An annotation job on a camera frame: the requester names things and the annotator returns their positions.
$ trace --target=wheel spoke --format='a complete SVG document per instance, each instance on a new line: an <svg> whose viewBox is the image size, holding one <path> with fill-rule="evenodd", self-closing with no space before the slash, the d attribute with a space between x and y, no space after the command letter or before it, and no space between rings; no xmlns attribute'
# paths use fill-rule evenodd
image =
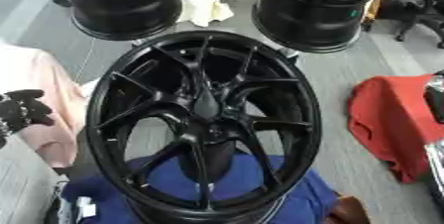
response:
<svg viewBox="0 0 444 224"><path fill-rule="evenodd" d="M254 91L274 88L274 87L287 87L298 83L295 78L269 78L269 79L252 79L239 83L234 87L227 97L227 104L229 105L241 105L245 98Z"/></svg>
<svg viewBox="0 0 444 224"><path fill-rule="evenodd" d="M241 68L239 70L239 75L245 77L248 72L248 68L250 67L250 63L252 62L253 55L258 51L258 47L254 46L250 49L250 52L248 53L247 57L244 59L244 62L241 65Z"/></svg>
<svg viewBox="0 0 444 224"><path fill-rule="evenodd" d="M259 141L253 130L250 130L244 137L239 139L252 152L253 156L258 161L262 168L264 175L264 185L270 189L280 184L278 177L270 163L269 157Z"/></svg>
<svg viewBox="0 0 444 224"><path fill-rule="evenodd" d="M153 47L154 50L162 53L166 58L188 69L188 62L180 56L176 56L171 52L164 50L162 47Z"/></svg>
<svg viewBox="0 0 444 224"><path fill-rule="evenodd" d="M197 179L199 182L199 201L198 206L202 209L211 209L211 191L209 188L208 171L203 156L202 143L191 144L192 156L197 168Z"/></svg>
<svg viewBox="0 0 444 224"><path fill-rule="evenodd" d="M148 60L142 63L140 66L138 66L134 71L132 71L130 76L146 75L156 66L158 66L158 64L159 62L156 60Z"/></svg>
<svg viewBox="0 0 444 224"><path fill-rule="evenodd" d="M251 116L253 126L258 131L290 130L298 135L306 135L312 129L311 123L283 121L280 119Z"/></svg>
<svg viewBox="0 0 444 224"><path fill-rule="evenodd" d="M112 74L113 78L115 79L122 79L125 80L126 82L138 87L139 89L143 90L144 92L150 94L150 95L156 95L156 93L160 92L158 89L155 89L153 87L150 87L148 85L145 85L144 83L140 82L139 80L131 77L131 76L126 76L120 72L117 71L113 71Z"/></svg>
<svg viewBox="0 0 444 224"><path fill-rule="evenodd" d="M147 109L149 109L153 105L154 105L154 102L152 100L144 101L144 102L142 102L142 103L126 110L126 111L123 111L123 112L115 115L114 117L106 120L105 122L102 122L101 124L97 125L96 128L97 129L104 129L106 127L112 127L113 125L121 123L130 117L135 117L137 115L141 115L142 113L147 111Z"/></svg>
<svg viewBox="0 0 444 224"><path fill-rule="evenodd" d="M208 55L208 46L209 46L209 43L212 39L213 39L213 37L209 36L208 38L205 38L205 40L203 41L203 45L200 48L199 54L197 55L197 58L196 58L196 61L200 66L202 66L205 56Z"/></svg>
<svg viewBox="0 0 444 224"><path fill-rule="evenodd" d="M165 146L163 149L155 153L150 159L141 165L139 168L132 170L130 174L127 175L126 178L134 179L137 176L141 179L141 181L145 182L146 178L150 175L151 171L157 168L159 165L164 162L170 160L173 157L177 157L179 154L184 152L185 147L187 146L186 141L173 141Z"/></svg>

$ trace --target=gray floor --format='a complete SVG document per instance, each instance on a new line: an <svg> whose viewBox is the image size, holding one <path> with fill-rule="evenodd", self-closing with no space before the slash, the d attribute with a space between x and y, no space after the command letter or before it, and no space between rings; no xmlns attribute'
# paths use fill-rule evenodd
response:
<svg viewBox="0 0 444 224"><path fill-rule="evenodd" d="M236 17L214 23L211 29L240 33L278 47L251 22L250 10L255 0L226 1ZM0 38L51 52L79 83L99 77L130 48L128 43L93 41L71 25L66 9L49 0L0 0L0 5ZM430 31L416 27L407 41L400 44L392 40L394 27L391 22L377 22L371 34L364 33L348 50L333 55L304 54L298 62L316 91L324 121L323 144L314 168L333 188L363 200L374 223L442 223L422 183L398 183L346 129L346 99L358 82L375 75L417 75L444 68L444 52L435 49L438 39ZM196 28L191 24L182 23L167 33L193 29ZM144 121L139 128L132 137L133 149L128 151L127 158L148 155L163 144L138 141L140 135L145 139L146 135L170 138L160 121ZM84 173L82 168L90 166L91 159L85 154L84 137L79 138L77 166ZM267 146L270 154L279 153L278 146Z"/></svg>

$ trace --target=black chair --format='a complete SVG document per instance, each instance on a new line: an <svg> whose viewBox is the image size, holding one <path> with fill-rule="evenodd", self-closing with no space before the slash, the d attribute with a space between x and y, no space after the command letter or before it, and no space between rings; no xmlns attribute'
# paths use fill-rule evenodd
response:
<svg viewBox="0 0 444 224"><path fill-rule="evenodd" d="M403 42L409 30L422 24L440 37L438 49L444 49L444 0L403 0L403 9L398 16L402 24L395 36L397 41Z"/></svg>

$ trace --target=glove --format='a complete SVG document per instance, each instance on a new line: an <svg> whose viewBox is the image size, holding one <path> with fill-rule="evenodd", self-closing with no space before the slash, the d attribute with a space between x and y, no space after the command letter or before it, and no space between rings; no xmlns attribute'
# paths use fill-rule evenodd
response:
<svg viewBox="0 0 444 224"><path fill-rule="evenodd" d="M36 100L42 96L42 90L20 90L0 95L0 148L6 144L5 137L29 125L54 124L48 116L52 109Z"/></svg>

